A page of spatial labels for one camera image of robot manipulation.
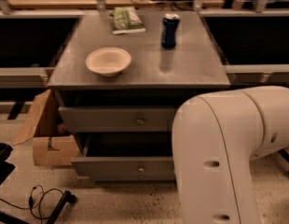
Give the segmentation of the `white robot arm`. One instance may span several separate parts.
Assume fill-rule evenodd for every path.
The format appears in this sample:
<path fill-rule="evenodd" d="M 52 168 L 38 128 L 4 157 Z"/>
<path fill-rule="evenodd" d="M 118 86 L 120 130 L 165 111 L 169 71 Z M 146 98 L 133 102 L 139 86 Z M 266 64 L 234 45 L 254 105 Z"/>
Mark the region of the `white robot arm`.
<path fill-rule="evenodd" d="M 263 86 L 195 96 L 172 125 L 184 224 L 261 224 L 250 161 L 289 147 L 289 89 Z"/>

